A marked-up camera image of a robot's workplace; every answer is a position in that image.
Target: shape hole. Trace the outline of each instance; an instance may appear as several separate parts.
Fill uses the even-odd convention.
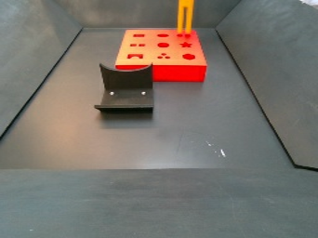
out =
[[[129,54],[129,56],[127,56],[129,59],[131,59],[134,57],[143,59],[145,55],[143,54]]]
[[[145,37],[145,34],[143,33],[135,33],[134,37]]]
[[[157,34],[159,37],[169,37],[169,34],[167,33],[159,33]]]
[[[169,43],[159,43],[158,46],[162,47],[162,48],[167,48],[169,47]]]
[[[185,55],[184,55],[184,58],[185,58],[186,60],[194,60],[194,59],[196,59],[196,55],[193,55],[193,54],[185,54]]]

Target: circle-shaped hole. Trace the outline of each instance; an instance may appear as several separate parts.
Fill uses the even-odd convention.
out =
[[[167,48],[169,47],[169,43],[159,43],[158,46],[162,47],[162,48]]]
[[[159,33],[157,34],[159,37],[169,37],[169,34],[167,33]]]
[[[193,55],[193,54],[185,54],[185,55],[184,55],[184,58],[185,58],[186,60],[194,60],[194,59],[196,59],[196,55]]]

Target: bin floor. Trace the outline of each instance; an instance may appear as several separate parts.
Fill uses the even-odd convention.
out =
[[[105,113],[99,64],[125,29],[85,29],[0,142],[0,168],[292,168],[240,69],[197,29],[204,83],[154,83],[153,113]]]

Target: red block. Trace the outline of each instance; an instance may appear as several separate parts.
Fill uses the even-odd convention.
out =
[[[206,60],[197,32],[178,35],[175,30],[127,30],[115,67],[134,70],[154,65],[154,81],[202,82]]]

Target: gray wall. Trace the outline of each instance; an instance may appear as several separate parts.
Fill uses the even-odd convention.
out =
[[[194,27],[216,27],[241,0],[200,0]],[[178,0],[57,0],[85,27],[175,27]]]
[[[218,31],[292,159],[318,167],[318,11],[242,0]]]
[[[79,31],[51,0],[0,0],[0,136]]]

